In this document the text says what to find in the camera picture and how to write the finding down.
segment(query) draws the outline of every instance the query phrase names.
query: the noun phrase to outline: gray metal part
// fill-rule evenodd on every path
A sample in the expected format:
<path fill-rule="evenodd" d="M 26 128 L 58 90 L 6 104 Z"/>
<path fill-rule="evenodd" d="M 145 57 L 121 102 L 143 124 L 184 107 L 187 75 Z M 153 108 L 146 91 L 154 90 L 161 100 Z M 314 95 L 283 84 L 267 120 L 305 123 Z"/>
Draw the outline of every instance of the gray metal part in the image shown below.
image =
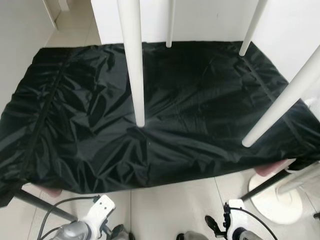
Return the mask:
<path fill-rule="evenodd" d="M 184 234 L 184 240 L 208 240 L 208 238 L 194 231 L 187 231 Z"/>
<path fill-rule="evenodd" d="M 123 224 L 116 226 L 112 230 L 111 240 L 129 240 L 129 233 L 123 226 Z"/>
<path fill-rule="evenodd" d="M 240 234 L 239 240 L 263 240 L 258 235 L 254 234 L 252 231 L 244 231 Z"/>
<path fill-rule="evenodd" d="M 60 227 L 51 240 L 88 240 L 89 229 L 83 221 L 77 221 Z"/>

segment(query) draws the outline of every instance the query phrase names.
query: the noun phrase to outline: white plastic mount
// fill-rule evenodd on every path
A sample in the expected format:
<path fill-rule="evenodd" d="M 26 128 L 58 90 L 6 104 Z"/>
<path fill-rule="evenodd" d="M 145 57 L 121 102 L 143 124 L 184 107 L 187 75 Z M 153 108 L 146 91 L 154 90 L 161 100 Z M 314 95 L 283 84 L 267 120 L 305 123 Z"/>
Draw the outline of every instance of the white plastic mount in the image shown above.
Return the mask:
<path fill-rule="evenodd" d="M 115 203 L 107 195 L 101 196 L 90 208 L 88 214 L 81 220 L 85 222 L 91 230 L 90 240 L 98 239 L 100 236 L 100 226 L 115 208 Z"/>
<path fill-rule="evenodd" d="M 230 208 L 246 209 L 245 204 L 241 199 L 231 199 L 228 201 Z M 226 233 L 228 240 L 233 239 L 233 234 L 238 228 L 246 228 L 248 225 L 248 215 L 245 212 L 231 210 L 230 227 Z"/>

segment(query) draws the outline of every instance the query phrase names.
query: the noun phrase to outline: white wall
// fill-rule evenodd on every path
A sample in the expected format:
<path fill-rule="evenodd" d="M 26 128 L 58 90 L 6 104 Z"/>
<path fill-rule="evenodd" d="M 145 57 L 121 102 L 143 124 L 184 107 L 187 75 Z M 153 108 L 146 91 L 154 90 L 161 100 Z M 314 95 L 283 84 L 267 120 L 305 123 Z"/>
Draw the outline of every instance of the white wall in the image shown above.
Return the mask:
<path fill-rule="evenodd" d="M 73 0 L 58 0 L 58 1 L 59 1 L 61 11 L 69 11 L 73 4 Z"/>
<path fill-rule="evenodd" d="M 117 0 L 91 2 L 102 44 L 122 43 Z M 140 0 L 142 41 L 166 41 L 168 2 Z M 173 41 L 242 41 L 257 3 L 176 0 Z M 253 42 L 290 82 L 320 44 L 320 0 L 269 0 Z M 303 100 L 320 119 L 320 80 Z"/>
<path fill-rule="evenodd" d="M 42 0 L 0 0 L 0 113 L 53 30 Z"/>
<path fill-rule="evenodd" d="M 45 0 L 45 2 L 48 6 L 48 9 L 51 13 L 52 18 L 56 20 L 61 12 L 59 0 Z"/>
<path fill-rule="evenodd" d="M 176 0 L 173 41 L 243 40 L 256 0 Z M 123 43 L 117 0 L 91 0 L 102 44 Z M 140 0 L 144 42 L 164 42 L 168 0 Z"/>
<path fill-rule="evenodd" d="M 269 0 L 253 42 L 290 82 L 320 45 L 320 1 Z M 320 79 L 302 99 L 320 120 Z"/>

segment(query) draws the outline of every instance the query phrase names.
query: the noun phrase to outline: white metal pole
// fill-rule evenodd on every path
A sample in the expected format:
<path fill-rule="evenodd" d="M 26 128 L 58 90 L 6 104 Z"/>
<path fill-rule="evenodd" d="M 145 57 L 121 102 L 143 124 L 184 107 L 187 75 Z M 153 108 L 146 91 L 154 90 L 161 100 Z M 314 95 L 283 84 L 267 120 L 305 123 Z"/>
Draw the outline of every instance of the white metal pole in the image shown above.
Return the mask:
<path fill-rule="evenodd" d="M 311 55 L 289 85 L 274 101 L 251 131 L 242 140 L 242 145 L 250 147 L 271 126 L 280 119 L 302 96 L 302 94 L 320 78 L 320 46 Z"/>
<path fill-rule="evenodd" d="M 320 176 L 320 162 L 317 161 L 314 164 L 306 167 L 297 173 L 291 174 L 286 182 L 276 188 L 278 194 L 285 194 L 293 189 L 300 187 L 305 182 Z"/>
<path fill-rule="evenodd" d="M 175 9 L 176 0 L 169 0 L 169 19 L 168 19 L 168 33 L 166 36 L 166 47 L 171 48 L 172 37 L 174 35 L 174 24 L 175 24 Z"/>
<path fill-rule="evenodd" d="M 117 0 L 135 120 L 145 125 L 144 76 L 141 41 L 140 0 Z"/>
<path fill-rule="evenodd" d="M 243 40 L 243 43 L 242 43 L 242 46 L 241 46 L 241 49 L 239 52 L 239 55 L 242 57 L 246 54 L 246 51 L 249 47 L 249 44 L 252 40 L 254 33 L 255 33 L 255 30 L 257 28 L 259 20 L 264 12 L 264 9 L 267 5 L 267 2 L 268 2 L 268 0 L 259 0 L 258 1 L 258 4 L 255 8 L 252 20 L 249 25 L 248 31 L 246 32 L 245 38 Z"/>

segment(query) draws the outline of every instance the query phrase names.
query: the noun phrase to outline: wrinkled fabric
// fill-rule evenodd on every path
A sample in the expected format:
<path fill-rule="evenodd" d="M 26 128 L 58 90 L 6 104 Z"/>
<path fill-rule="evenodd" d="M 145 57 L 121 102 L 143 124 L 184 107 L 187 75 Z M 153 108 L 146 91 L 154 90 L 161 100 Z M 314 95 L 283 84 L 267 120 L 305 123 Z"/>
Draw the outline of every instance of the wrinkled fabric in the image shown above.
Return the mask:
<path fill-rule="evenodd" d="M 0 120 L 2 205 L 27 182 L 105 193 L 320 159 L 320 123 L 301 100 L 242 146 L 288 85 L 254 44 L 245 57 L 241 42 L 142 46 L 143 128 L 123 44 L 37 53 Z"/>

